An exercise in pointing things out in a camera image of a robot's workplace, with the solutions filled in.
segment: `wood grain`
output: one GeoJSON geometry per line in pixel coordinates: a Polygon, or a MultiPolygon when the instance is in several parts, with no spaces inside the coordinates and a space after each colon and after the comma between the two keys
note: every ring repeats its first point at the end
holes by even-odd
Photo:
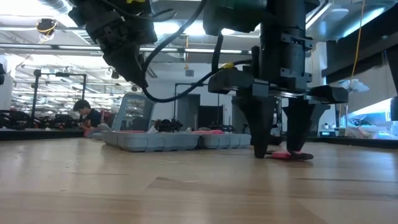
{"type": "Polygon", "coordinates": [[[90,139],[0,143],[0,223],[397,223],[398,153],[307,143],[130,153],[90,139]]]}

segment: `person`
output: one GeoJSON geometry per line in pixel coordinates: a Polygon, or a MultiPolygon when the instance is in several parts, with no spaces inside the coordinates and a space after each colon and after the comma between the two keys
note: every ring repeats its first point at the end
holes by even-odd
{"type": "Polygon", "coordinates": [[[73,107],[74,111],[79,112],[80,115],[86,116],[86,124],[81,125],[80,128],[87,130],[94,130],[101,124],[101,113],[91,109],[90,104],[86,100],[79,100],[75,103],[73,107]]]}

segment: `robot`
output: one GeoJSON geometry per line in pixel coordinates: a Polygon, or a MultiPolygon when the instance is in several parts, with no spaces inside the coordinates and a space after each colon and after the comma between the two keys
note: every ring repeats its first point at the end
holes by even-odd
{"type": "Polygon", "coordinates": [[[184,97],[205,80],[208,90],[227,94],[236,91],[236,103],[250,127],[254,154],[264,158],[270,144],[276,97],[289,98],[284,108],[288,117],[287,152],[284,159],[307,160],[301,153],[308,132],[317,125],[330,104],[347,103],[344,88],[318,86],[308,88],[312,75],[305,73],[305,53],[313,47],[305,35],[305,16],[319,6],[319,0],[202,0],[198,9],[175,34],[161,43],[147,58],[139,53],[141,45],[157,41],[154,22],[162,22],[166,9],[152,13],[149,0],[72,0],[75,8],[69,16],[85,26],[90,37],[101,46],[105,61],[126,81],[140,86],[146,96],[159,103],[184,97]],[[192,25],[203,11],[203,28],[208,35],[218,36],[212,71],[186,92],[169,99],[157,99],[147,91],[146,70],[157,53],[192,25]],[[252,59],[218,68],[223,29],[254,31],[261,25],[259,46],[251,49],[252,59]],[[235,65],[245,64],[243,70],[235,65]]]}

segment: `dark shirt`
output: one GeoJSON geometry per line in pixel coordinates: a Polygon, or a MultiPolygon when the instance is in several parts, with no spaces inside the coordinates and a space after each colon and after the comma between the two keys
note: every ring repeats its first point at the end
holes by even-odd
{"type": "Polygon", "coordinates": [[[101,124],[101,113],[91,109],[90,113],[86,116],[86,120],[90,120],[91,127],[97,128],[101,124]]]}

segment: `wooden table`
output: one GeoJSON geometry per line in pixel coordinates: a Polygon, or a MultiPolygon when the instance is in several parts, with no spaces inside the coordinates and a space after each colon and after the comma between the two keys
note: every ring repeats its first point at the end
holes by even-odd
{"type": "Polygon", "coordinates": [[[0,142],[0,223],[398,223],[398,151],[308,143],[130,153],[90,139],[0,142]]]}

